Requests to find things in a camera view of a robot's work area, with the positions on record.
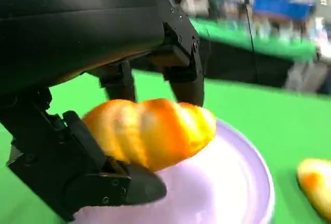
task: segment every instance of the blue box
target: blue box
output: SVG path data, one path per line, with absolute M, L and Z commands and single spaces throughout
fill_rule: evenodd
M 304 21 L 309 17 L 313 1 L 298 0 L 255 0 L 253 11 L 255 13 L 270 14 L 285 17 L 291 20 Z

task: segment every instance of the plate rim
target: plate rim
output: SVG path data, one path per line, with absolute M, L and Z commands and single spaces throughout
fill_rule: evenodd
M 274 180 L 273 180 L 272 174 L 270 172 L 270 169 L 269 169 L 266 161 L 264 160 L 262 154 L 257 149 L 257 147 L 251 141 L 249 141 L 249 139 L 242 132 L 238 131 L 238 129 L 236 129 L 231 124 L 229 124 L 228 122 L 226 122 L 220 118 L 216 118 L 216 121 L 217 121 L 217 125 L 221 125 L 221 126 L 225 127 L 227 130 L 229 130 L 229 131 L 233 132 L 235 135 L 237 135 L 241 140 L 245 141 L 248 144 L 248 146 L 256 153 L 256 155 L 258 156 L 258 159 L 261 161 L 264 171 L 265 171 L 265 173 L 268 177 L 268 181 L 269 181 L 268 183 L 269 183 L 269 187 L 270 187 L 270 198 L 269 198 L 269 203 L 268 203 L 268 207 L 266 209 L 265 216 L 260 221 L 260 224 L 269 224 L 274 216 L 275 205 L 276 205 L 276 193 L 275 193 Z

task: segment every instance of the croissant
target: croissant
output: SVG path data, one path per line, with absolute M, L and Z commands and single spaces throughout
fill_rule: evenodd
M 110 100 L 83 117 L 107 156 L 156 172 L 192 157 L 215 136 L 204 108 L 167 99 Z
M 331 161 L 306 159 L 299 165 L 297 176 L 311 204 L 331 223 Z

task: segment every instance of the green surface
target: green surface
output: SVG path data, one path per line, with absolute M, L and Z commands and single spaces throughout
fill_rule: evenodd
M 252 50 L 251 38 L 242 26 L 239 26 L 238 29 L 230 29 L 227 21 L 215 22 L 199 19 L 191 19 L 191 23 L 199 36 L 205 39 Z M 293 40 L 286 43 L 275 37 L 263 40 L 256 36 L 253 38 L 253 44 L 256 52 L 292 61 L 308 62 L 312 61 L 316 55 L 316 47 L 309 40 Z
M 173 99 L 161 76 L 135 72 L 135 78 L 139 101 Z M 274 223 L 324 223 L 299 190 L 295 169 L 307 157 L 331 159 L 330 99 L 214 81 L 206 82 L 205 91 L 205 107 L 246 135 L 264 156 L 276 188 Z M 56 86 L 52 93 L 52 113 L 75 110 L 82 115 L 106 99 L 98 81 L 89 75 Z M 0 139 L 0 223 L 61 223 L 5 167 L 10 135 L 1 126 Z

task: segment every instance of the black robotic arm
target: black robotic arm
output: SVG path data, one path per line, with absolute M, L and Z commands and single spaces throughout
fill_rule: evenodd
M 164 68 L 178 101 L 203 104 L 198 35 L 168 0 L 0 0 L 0 123 L 8 167 L 64 220 L 84 206 L 166 195 L 154 174 L 106 157 L 73 111 L 49 115 L 49 87 L 84 72 L 110 98 L 135 100 L 128 61 Z

